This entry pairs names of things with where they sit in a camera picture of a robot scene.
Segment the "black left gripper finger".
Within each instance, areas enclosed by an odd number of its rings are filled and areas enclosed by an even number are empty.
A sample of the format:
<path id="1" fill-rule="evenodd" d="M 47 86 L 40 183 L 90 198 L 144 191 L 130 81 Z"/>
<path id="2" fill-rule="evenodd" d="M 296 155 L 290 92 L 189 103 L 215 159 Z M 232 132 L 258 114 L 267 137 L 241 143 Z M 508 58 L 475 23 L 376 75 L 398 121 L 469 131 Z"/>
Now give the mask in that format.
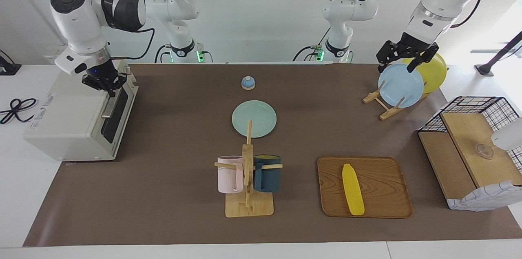
<path id="1" fill-rule="evenodd" d="M 412 73 L 414 69 L 416 69 L 416 67 L 418 67 L 420 64 L 431 61 L 438 50 L 438 46 L 431 46 L 425 51 L 414 55 L 414 57 L 412 57 L 412 61 L 407 66 L 408 73 Z"/>
<path id="2" fill-rule="evenodd" d="M 376 58 L 379 62 L 377 70 L 379 71 L 379 73 L 382 73 L 384 69 L 388 66 L 391 57 L 393 57 L 393 50 L 390 51 L 389 49 L 380 49 L 377 52 Z"/>

